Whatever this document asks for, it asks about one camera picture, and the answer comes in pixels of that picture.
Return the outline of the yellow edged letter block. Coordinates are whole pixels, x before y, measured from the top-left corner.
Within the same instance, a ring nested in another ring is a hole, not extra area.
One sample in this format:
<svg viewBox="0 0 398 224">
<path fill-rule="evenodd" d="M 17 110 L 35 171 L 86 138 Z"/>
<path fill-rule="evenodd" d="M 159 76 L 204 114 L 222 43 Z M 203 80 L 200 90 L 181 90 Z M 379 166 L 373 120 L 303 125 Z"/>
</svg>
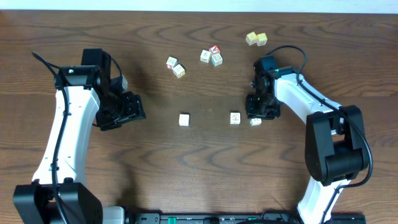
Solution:
<svg viewBox="0 0 398 224">
<path fill-rule="evenodd" d="M 241 122 L 241 113 L 231 112 L 230 113 L 230 124 L 240 124 L 240 122 Z"/>
</svg>

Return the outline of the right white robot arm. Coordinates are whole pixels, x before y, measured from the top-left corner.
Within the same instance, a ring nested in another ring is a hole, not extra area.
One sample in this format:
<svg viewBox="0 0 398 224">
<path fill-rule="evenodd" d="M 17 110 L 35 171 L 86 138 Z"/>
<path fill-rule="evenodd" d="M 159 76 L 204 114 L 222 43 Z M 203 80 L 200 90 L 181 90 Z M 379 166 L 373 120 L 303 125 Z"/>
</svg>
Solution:
<svg viewBox="0 0 398 224">
<path fill-rule="evenodd" d="M 297 205 L 300 223 L 325 223 L 352 180 L 372 171 L 363 116 L 355 106 L 342 106 L 314 89 L 294 67 L 279 67 L 273 55 L 254 62 L 253 95 L 246 97 L 249 119 L 272 120 L 288 106 L 305 124 L 305 163 L 310 173 L 305 195 Z"/>
</svg>

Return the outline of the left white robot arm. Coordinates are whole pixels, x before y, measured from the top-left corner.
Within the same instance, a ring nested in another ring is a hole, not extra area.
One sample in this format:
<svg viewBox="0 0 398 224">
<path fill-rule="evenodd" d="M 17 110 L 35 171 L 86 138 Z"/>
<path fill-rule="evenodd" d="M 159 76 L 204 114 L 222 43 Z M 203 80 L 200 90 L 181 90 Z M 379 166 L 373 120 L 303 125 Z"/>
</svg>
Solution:
<svg viewBox="0 0 398 224">
<path fill-rule="evenodd" d="M 105 207 L 86 186 L 93 127 L 101 131 L 145 119 L 141 97 L 127 89 L 117 61 L 102 49 L 84 49 L 81 64 L 59 67 L 32 54 L 54 77 L 56 109 L 49 140 L 32 182 L 17 185 L 13 203 L 24 223 L 134 223 L 121 206 Z"/>
</svg>

